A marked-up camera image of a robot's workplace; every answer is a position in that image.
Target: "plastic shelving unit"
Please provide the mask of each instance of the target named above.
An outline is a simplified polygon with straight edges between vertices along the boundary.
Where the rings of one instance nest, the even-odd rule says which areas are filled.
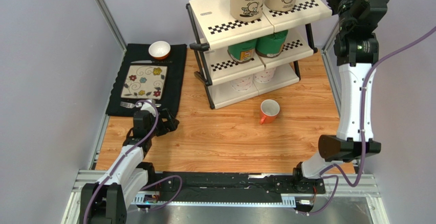
[[[195,76],[204,84],[212,109],[297,83],[301,78],[298,60],[317,52],[310,23],[332,15],[332,11],[321,0],[297,0],[294,8],[288,12],[276,12],[264,6],[262,17],[247,23],[235,20],[230,15],[229,0],[190,0],[186,9],[195,35],[195,43],[190,45],[199,66]],[[200,39],[195,20],[203,39]],[[301,25],[306,25],[308,42],[294,29]],[[275,58],[255,55],[248,63],[239,64],[227,53],[227,46],[286,29],[289,32],[284,49]],[[235,91],[231,86],[230,82],[234,79],[273,67],[277,69],[269,83],[254,81],[245,92]]]

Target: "decorative plate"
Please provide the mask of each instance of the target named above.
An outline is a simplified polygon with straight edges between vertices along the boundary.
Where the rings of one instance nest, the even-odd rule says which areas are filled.
[[[162,97],[168,67],[131,65],[121,92],[126,99],[156,99]]]

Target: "gray wall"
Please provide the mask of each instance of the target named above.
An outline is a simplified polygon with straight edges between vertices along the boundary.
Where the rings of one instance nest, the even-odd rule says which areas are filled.
[[[435,17],[434,0],[390,0],[376,30],[380,58],[427,33]],[[434,223],[436,217],[435,45],[433,35],[381,64],[375,75],[373,132],[382,151],[366,161],[365,172],[376,176],[390,223]]]
[[[105,0],[127,43],[192,43],[194,36],[185,5],[189,0]],[[315,43],[322,45],[335,18],[313,24]]]
[[[0,0],[1,223],[59,223],[122,51],[94,0]]]

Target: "bowl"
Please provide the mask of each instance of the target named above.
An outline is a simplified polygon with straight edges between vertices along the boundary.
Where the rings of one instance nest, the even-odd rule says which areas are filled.
[[[155,59],[162,60],[168,57],[171,46],[165,41],[157,41],[150,45],[148,53]]]

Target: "wooden floor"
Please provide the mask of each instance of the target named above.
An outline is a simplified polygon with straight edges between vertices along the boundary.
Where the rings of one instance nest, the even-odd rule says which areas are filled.
[[[188,50],[179,128],[154,138],[144,161],[157,171],[289,173],[317,150],[320,135],[334,135],[338,113],[319,54],[299,61],[297,84],[211,110],[193,51]],[[272,124],[259,125],[259,106],[276,100],[280,114]],[[114,162],[132,127],[132,118],[111,117],[96,169]],[[344,165],[354,173],[351,164]]]

